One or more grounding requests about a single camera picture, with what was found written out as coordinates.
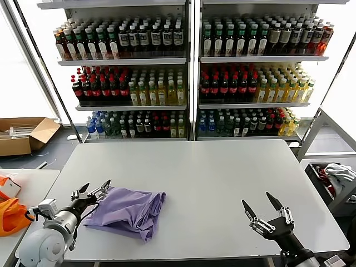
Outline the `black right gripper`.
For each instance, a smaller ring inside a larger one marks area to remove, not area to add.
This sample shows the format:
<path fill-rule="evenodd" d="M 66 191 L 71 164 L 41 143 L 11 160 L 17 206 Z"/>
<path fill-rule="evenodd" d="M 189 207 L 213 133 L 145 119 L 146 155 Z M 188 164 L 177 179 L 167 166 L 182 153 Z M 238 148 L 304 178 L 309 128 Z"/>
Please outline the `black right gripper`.
<path fill-rule="evenodd" d="M 266 195 L 280 217 L 266 222 L 257 217 L 248 203 L 242 199 L 245 214 L 250 220 L 249 226 L 264 239 L 276 242 L 288 260 L 306 260 L 314 257 L 314 253 L 306 249 L 293 233 L 294 219 L 291 209 L 284 206 L 271 193 L 266 192 Z"/>

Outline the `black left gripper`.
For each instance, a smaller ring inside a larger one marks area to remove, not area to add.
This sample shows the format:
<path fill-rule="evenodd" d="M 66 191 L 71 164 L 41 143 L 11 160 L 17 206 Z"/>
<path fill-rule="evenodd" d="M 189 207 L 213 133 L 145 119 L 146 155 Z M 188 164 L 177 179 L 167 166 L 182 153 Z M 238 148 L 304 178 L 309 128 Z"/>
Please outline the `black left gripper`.
<path fill-rule="evenodd" d="M 100 187 L 95 188 L 91 192 L 87 192 L 90 183 L 82 185 L 79 189 L 71 194 L 71 203 L 65 207 L 65 211 L 72 213 L 77 220 L 81 219 L 83 212 L 91 205 L 94 205 L 98 200 L 102 200 L 108 194 L 111 180 L 107 180 Z"/>

